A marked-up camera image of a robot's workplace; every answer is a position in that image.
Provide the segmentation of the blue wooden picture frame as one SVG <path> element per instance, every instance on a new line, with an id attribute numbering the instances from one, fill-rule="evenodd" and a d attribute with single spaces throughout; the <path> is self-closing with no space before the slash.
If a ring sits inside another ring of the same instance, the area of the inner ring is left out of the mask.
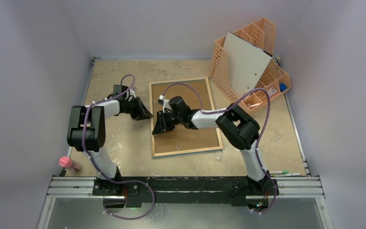
<path id="1" fill-rule="evenodd" d="M 154 158 L 223 149 L 207 78 L 151 82 L 149 98 Z"/>

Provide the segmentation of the brown cardboard backing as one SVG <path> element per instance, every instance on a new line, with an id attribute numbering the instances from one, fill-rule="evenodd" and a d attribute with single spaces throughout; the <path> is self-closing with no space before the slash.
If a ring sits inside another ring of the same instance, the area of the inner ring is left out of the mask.
<path id="1" fill-rule="evenodd" d="M 180 96 L 192 110 L 215 109 L 210 85 L 206 78 L 151 82 L 150 100 L 152 103 L 150 111 L 153 113 L 153 118 L 151 119 L 150 134 L 157 122 L 157 112 L 163 108 L 157 102 L 160 95 L 164 95 L 169 100 Z M 186 129 L 182 124 L 176 125 L 170 132 L 151 135 L 151 145 L 153 157 L 220 150 L 223 147 L 218 129 L 193 130 Z"/>

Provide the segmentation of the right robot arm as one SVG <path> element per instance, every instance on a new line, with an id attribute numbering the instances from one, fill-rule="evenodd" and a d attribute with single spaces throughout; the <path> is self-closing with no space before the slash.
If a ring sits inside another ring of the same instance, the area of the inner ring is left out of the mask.
<path id="1" fill-rule="evenodd" d="M 191 109 L 180 96 L 167 100 L 161 95 L 158 101 L 162 102 L 164 109 L 156 114 L 153 135 L 170 132 L 176 125 L 193 130 L 218 128 L 229 143 L 240 150 L 247 170 L 250 191 L 260 194 L 268 188 L 275 188 L 275 182 L 259 154 L 259 130 L 264 129 L 240 106 L 231 104 L 225 110 L 203 111 Z"/>

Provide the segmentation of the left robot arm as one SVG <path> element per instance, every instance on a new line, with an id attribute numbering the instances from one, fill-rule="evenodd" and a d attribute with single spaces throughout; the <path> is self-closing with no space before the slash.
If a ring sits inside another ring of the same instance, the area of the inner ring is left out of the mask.
<path id="1" fill-rule="evenodd" d="M 104 187 L 111 195 L 121 193 L 125 182 L 104 147 L 105 120 L 119 114 L 129 114 L 136 121 L 153 117 L 132 87 L 119 84 L 102 101 L 73 106 L 67 130 L 68 145 L 87 156 L 98 173 L 97 187 Z"/>

